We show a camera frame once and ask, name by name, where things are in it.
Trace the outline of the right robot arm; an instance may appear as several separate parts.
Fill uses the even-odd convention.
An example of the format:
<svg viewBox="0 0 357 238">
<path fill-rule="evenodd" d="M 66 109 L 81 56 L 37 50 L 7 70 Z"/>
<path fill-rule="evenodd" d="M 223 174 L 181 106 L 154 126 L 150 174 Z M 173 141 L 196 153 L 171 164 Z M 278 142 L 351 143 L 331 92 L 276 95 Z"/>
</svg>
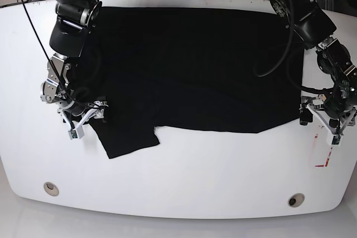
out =
<svg viewBox="0 0 357 238">
<path fill-rule="evenodd" d="M 94 28 L 102 2 L 100 0 L 56 0 L 56 23 L 50 37 L 55 51 L 47 63 L 48 76 L 42 84 L 41 100 L 56 104 L 57 112 L 67 125 L 71 139 L 84 135 L 83 125 L 91 118 L 103 119 L 106 103 L 85 103 L 80 92 L 71 86 L 73 59 L 81 56 L 85 42 Z"/>
</svg>

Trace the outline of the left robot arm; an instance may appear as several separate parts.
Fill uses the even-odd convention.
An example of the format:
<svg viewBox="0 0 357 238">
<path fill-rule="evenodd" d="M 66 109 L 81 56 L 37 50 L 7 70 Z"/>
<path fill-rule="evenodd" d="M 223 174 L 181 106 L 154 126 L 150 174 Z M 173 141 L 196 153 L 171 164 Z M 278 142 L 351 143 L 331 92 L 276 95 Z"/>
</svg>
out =
<svg viewBox="0 0 357 238">
<path fill-rule="evenodd" d="M 307 125 L 318 118 L 337 144 L 347 126 L 354 125 L 356 117 L 356 66 L 351 61 L 347 48 L 333 38 L 336 26 L 320 8 L 317 0 L 269 0 L 275 13 L 287 22 L 288 42 L 281 58 L 268 71 L 255 72 L 265 77 L 282 63 L 290 83 L 301 91 L 300 124 Z M 290 75 L 290 61 L 295 55 L 291 49 L 293 34 L 298 34 L 306 49 L 315 48 L 320 70 L 330 75 L 332 88 L 308 88 L 295 82 Z"/>
</svg>

